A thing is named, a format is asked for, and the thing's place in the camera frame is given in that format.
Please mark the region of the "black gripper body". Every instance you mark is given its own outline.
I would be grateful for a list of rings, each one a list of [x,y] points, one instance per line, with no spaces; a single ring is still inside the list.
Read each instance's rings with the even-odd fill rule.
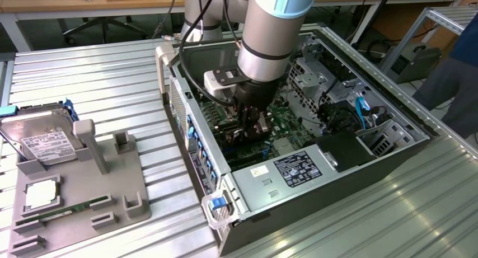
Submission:
[[[235,87],[235,101],[238,111],[246,108],[266,111],[274,101],[279,88],[279,81],[259,82],[255,80],[243,81]]]

